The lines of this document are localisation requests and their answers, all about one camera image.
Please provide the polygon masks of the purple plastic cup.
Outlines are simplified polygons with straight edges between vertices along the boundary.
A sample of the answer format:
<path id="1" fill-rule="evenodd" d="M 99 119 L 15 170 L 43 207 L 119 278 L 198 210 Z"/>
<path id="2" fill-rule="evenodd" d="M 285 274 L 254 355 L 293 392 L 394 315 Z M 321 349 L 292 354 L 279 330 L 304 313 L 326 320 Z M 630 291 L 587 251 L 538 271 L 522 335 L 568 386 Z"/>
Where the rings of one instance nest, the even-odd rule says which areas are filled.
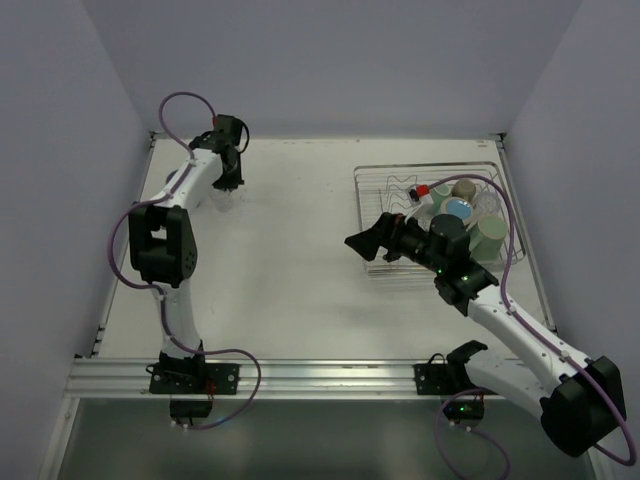
<path id="1" fill-rule="evenodd" d="M 177 174 L 177 170 L 171 171 L 166 177 L 165 185 L 170 184 L 173 181 L 173 178 L 176 176 L 176 174 Z"/>

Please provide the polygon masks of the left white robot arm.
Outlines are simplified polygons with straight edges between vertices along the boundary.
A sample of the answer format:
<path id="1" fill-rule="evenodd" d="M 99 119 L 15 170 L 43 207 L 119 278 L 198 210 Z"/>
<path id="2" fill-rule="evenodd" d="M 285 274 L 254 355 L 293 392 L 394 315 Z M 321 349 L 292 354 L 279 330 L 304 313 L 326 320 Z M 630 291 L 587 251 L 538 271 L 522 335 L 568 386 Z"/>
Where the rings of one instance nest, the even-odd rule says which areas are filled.
<path id="1" fill-rule="evenodd" d="M 236 393 L 239 366 L 208 364 L 195 326 L 190 278 L 198 249 L 190 213 L 211 189 L 231 191 L 244 183 L 240 143 L 247 132 L 234 116 L 215 117 L 213 129 L 190 142 L 190 155 L 163 190 L 128 214 L 131 266 L 153 288 L 163 335 L 151 370 L 153 394 Z"/>

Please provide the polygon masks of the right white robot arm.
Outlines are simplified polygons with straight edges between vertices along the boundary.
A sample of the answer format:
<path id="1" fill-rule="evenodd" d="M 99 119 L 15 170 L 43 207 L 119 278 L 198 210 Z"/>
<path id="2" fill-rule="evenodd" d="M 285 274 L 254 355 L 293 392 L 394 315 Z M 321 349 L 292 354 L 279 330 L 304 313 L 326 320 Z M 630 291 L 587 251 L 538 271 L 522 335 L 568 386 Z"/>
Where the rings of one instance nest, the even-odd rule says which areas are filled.
<path id="1" fill-rule="evenodd" d="M 626 407 L 620 370 L 572 347 L 518 307 L 503 283 L 472 259 L 470 236 L 456 216 L 435 216 L 427 230 L 413 218 L 385 212 L 345 244 L 366 261 L 405 257 L 434 272 L 440 297 L 499 339 L 525 367 L 509 375 L 500 362 L 477 354 L 464 361 L 469 380 L 509 399 L 540 419 L 563 453 L 579 457 L 616 428 Z"/>

